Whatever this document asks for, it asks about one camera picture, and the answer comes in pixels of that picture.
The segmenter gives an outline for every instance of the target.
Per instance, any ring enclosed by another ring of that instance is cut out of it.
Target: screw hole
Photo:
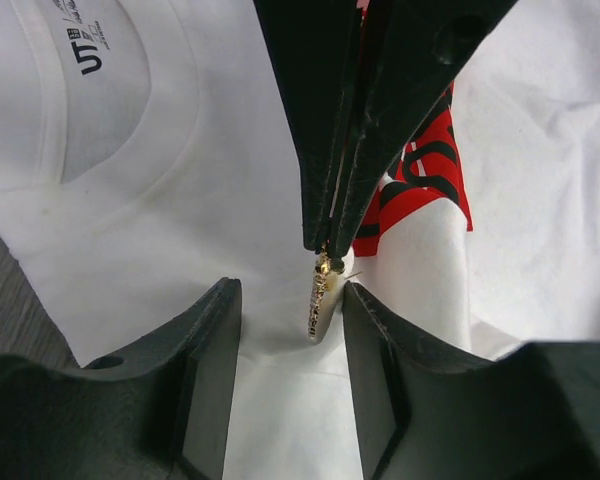
[[[477,15],[467,15],[447,23],[433,46],[433,55],[444,65],[466,59],[487,35],[487,25]]]
[[[115,355],[107,355],[106,357],[101,357],[91,362],[91,364],[87,366],[87,369],[104,370],[105,368],[117,367],[118,365],[122,365],[123,363],[123,358],[116,357]]]

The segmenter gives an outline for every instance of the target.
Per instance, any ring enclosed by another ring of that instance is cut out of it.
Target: black plastic part
[[[0,480],[220,479],[237,280],[85,369],[0,355]]]
[[[396,154],[515,2],[370,3],[329,237],[330,257],[346,255]]]
[[[600,343],[492,363],[352,284],[344,333],[365,479],[600,479]]]
[[[356,0],[254,0],[300,160],[303,242],[319,252],[358,64]]]

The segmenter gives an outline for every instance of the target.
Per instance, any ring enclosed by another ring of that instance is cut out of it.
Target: ut logo
[[[94,45],[78,45],[76,42],[71,42],[71,48],[73,49],[73,54],[75,55],[78,63],[93,62],[92,65],[81,70],[82,75],[97,72],[100,70],[100,68],[102,68],[102,60],[100,60],[97,55],[85,53],[91,51],[97,52],[98,47]]]

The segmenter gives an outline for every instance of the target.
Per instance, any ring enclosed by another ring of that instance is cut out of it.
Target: white t-shirt
[[[361,281],[487,357],[600,338],[600,1],[521,0],[454,116],[475,231],[436,200]],[[0,235],[81,364],[242,280],[228,480],[361,478],[341,316],[306,335],[301,228],[250,0],[0,2]]]

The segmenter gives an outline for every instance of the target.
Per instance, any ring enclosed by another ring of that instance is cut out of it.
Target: black lettering
[[[457,157],[453,147],[445,142],[434,141],[423,145],[421,148],[413,152],[406,152],[404,155],[404,163],[402,164],[402,175],[408,185],[413,185],[420,188],[435,188],[449,200],[460,206],[460,193],[451,181],[441,175],[427,175],[420,177],[411,172],[411,166],[428,153],[439,153],[444,155],[449,160],[457,165]]]
[[[67,28],[67,35],[69,35],[69,40],[75,40],[76,38],[80,38],[80,30],[77,28]]]
[[[98,58],[97,55],[83,55],[83,53],[86,51],[95,50],[97,52],[97,47],[93,45],[78,45],[76,44],[76,42],[71,42],[71,48],[73,48],[73,54],[75,55],[76,61],[78,63],[95,62],[94,65],[82,69],[83,75],[87,75],[92,72],[97,72],[98,70],[100,70],[100,68],[102,68],[102,60],[100,60],[100,58]]]

